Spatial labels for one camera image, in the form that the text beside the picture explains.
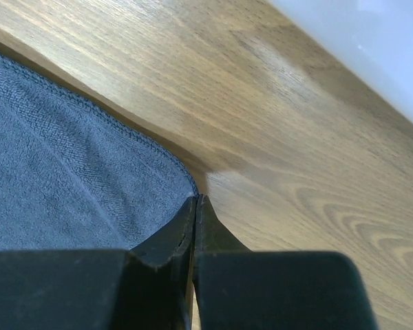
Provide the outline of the white plastic basket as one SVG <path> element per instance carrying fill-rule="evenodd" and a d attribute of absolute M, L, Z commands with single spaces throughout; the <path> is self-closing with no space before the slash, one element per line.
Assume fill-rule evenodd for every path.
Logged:
<path fill-rule="evenodd" d="M 413 1 L 273 1 L 413 123 Z"/>

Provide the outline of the dark blue towel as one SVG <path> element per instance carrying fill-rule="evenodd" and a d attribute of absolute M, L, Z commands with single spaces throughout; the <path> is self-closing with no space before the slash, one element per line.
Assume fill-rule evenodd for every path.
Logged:
<path fill-rule="evenodd" d="M 154 140 L 0 54 L 0 251 L 132 249 L 197 194 Z"/>

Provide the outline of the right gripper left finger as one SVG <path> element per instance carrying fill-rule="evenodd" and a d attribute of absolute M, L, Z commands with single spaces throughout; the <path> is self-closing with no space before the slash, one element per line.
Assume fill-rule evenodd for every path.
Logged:
<path fill-rule="evenodd" d="M 195 207 L 131 250 L 0 252 L 0 329 L 190 329 Z"/>

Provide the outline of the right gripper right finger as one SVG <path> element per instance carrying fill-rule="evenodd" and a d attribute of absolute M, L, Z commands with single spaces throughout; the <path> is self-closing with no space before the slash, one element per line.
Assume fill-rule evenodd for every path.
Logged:
<path fill-rule="evenodd" d="M 253 252 L 198 199 L 193 283 L 203 329 L 376 329 L 359 270 L 332 251 Z"/>

